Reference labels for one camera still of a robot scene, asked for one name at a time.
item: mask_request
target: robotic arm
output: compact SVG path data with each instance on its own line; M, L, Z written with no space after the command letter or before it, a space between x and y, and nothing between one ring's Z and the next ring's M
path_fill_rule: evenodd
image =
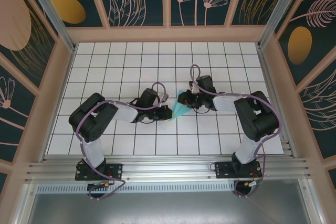
M221 171L224 175L222 178L250 178L251 170L258 170L258 174L261 175L259 162L256 161L257 152L264 141L281 131L279 115L261 91L252 94L217 93L210 76L198 76L196 80L193 78L192 71L195 66L198 67L193 65L190 71L191 89L181 93L177 101L192 109L199 109L204 105L213 111L235 112L238 114L245 133L240 147L232 155L232 161L228 162L229 164L222 164L221 167L219 163L225 162L216 162L216 176ZM153 90L153 86L151 89L146 89L140 98L136 98L130 103L106 101L102 95L95 93L69 118L69 123L80 139L81 150L84 155L82 165L77 165L76 180L102 180L107 178L123 182L113 192L101 198L112 195L125 183L121 180L122 164L114 164L117 170L114 169L114 165L106 164L101 149L99 137L111 120L138 123L145 118L153 121L172 118L172 110L167 105L161 106L162 102L168 98L165 88L160 99L160 96ZM237 191L239 195L246 195L250 192L250 189L246 190L246 185L243 185L241 190Z
M231 167L236 177L249 173L249 170L256 167L258 163L257 152L262 145L262 140L279 128L277 116L265 104L269 104L265 95L261 91L256 91L250 97L240 98L216 93L210 76L201 76L191 81L190 88L191 90L178 96L179 103L192 109L199 109L204 105L213 111L229 111L238 114L245 135L241 145L232 155Z
M168 95L164 93L160 96L156 91L146 89L139 98L130 103L117 101L106 101L105 98L94 93L90 96L69 118L73 130L83 137L81 145L84 151L82 165L77 165L76 180L100 180L101 174L121 178L121 167L117 174L113 166L107 165L104 158L100 136L104 133L111 120L122 120L129 123L138 123L145 118L149 120L167 120L172 118L173 112L167 105L161 106L166 101Z

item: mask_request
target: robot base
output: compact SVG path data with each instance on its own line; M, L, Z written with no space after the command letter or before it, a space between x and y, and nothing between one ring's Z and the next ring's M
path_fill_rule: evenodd
M253 178L253 173L249 169L245 169L239 174L233 169L232 161L228 162L215 162L216 178ZM253 161L249 163L249 168L251 168L255 174L261 177L261 168L258 161Z
M97 167L97 170L104 175L110 176L112 178L121 179L122 175L122 164L101 164ZM107 180L106 178L95 173L84 161L82 164L76 166L76 181L97 181L97 180Z

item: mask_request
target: vent slot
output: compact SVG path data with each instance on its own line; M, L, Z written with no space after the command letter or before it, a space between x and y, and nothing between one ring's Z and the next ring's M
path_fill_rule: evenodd
M87 194L88 184L42 184L37 188L37 194ZM118 185L99 188L92 193L107 193ZM119 193L182 193L198 191L232 191L233 181L220 182L179 182L179 183L127 183Z

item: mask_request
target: gray metal floor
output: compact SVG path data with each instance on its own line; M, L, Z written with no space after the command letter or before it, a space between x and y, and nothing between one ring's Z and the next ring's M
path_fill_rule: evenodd
M36 195L29 224L310 223L296 180L264 181L251 198L231 191L86 195Z

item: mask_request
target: wall panel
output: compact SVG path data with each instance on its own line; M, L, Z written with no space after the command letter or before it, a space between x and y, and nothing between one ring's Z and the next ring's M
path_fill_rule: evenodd
M336 60L300 92L323 158L336 157Z
M334 47L336 0L302 0L279 38L298 84Z
M39 87L55 41L28 0L0 6L0 53Z
M0 66L0 159L12 162L35 96Z

